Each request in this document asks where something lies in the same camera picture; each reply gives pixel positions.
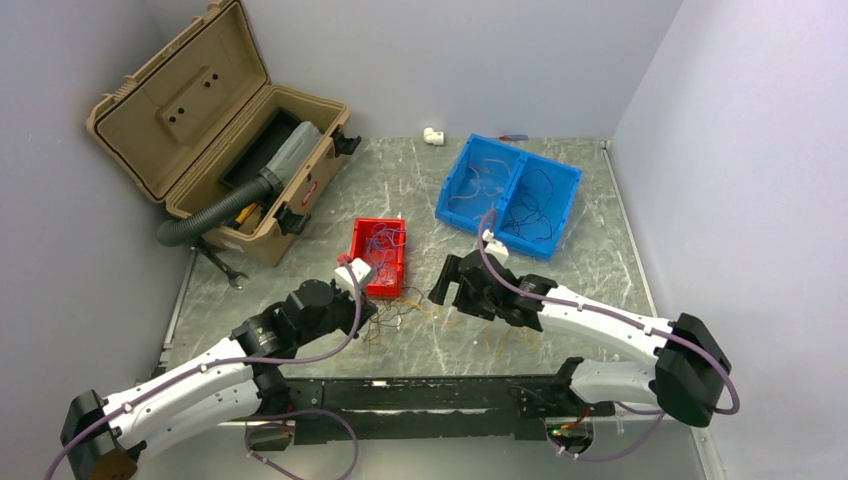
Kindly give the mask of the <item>blue divided plastic bin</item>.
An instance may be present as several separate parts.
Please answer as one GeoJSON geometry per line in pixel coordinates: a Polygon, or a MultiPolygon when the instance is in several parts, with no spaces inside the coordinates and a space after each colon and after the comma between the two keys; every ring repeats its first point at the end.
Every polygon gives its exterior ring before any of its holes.
{"type": "Polygon", "coordinates": [[[475,233],[493,210],[496,239],[510,250],[549,260],[582,176],[576,167],[473,134],[443,183],[435,217],[475,233]]]}

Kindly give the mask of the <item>red plastic bin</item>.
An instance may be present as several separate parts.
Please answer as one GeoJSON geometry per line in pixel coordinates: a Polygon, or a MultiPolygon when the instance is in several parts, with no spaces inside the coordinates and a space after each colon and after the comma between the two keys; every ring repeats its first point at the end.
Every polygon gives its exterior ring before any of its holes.
{"type": "Polygon", "coordinates": [[[406,222],[398,218],[357,217],[354,220],[350,255],[361,258],[377,274],[365,289],[371,297],[400,297],[404,286],[406,222]]]}

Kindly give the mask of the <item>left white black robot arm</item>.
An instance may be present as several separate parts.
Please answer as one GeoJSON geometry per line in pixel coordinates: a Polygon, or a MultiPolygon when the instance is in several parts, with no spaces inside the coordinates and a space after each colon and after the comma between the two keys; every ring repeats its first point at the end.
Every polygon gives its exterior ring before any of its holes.
{"type": "Polygon", "coordinates": [[[363,293],[307,280],[179,367],[123,392],[77,396],[57,458],[77,479],[129,479],[141,460],[219,423],[316,416],[321,400],[289,386],[281,366],[300,363],[298,350],[325,335],[356,338],[376,312],[363,293]]]}

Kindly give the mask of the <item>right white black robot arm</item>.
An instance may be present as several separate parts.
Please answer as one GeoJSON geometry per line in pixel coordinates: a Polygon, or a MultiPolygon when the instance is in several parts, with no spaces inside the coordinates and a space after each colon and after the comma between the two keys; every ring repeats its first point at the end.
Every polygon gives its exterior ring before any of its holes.
{"type": "Polygon", "coordinates": [[[446,257],[429,300],[441,305],[458,289],[460,312],[541,333],[569,334],[620,355],[618,362],[569,358],[551,388],[557,411],[574,415],[587,404],[654,405],[675,420],[707,427],[714,415],[735,415],[741,399],[731,362],[699,317],[638,315],[594,301],[536,275],[514,275],[492,254],[446,257]]]}

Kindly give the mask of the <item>white pipe elbow fitting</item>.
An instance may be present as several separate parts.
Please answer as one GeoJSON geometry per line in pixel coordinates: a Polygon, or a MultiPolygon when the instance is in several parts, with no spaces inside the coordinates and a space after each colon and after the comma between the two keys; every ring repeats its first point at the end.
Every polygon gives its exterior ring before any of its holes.
{"type": "Polygon", "coordinates": [[[438,131],[433,127],[423,129],[422,138],[424,142],[432,146],[443,146],[445,143],[445,134],[443,131],[438,131]]]}

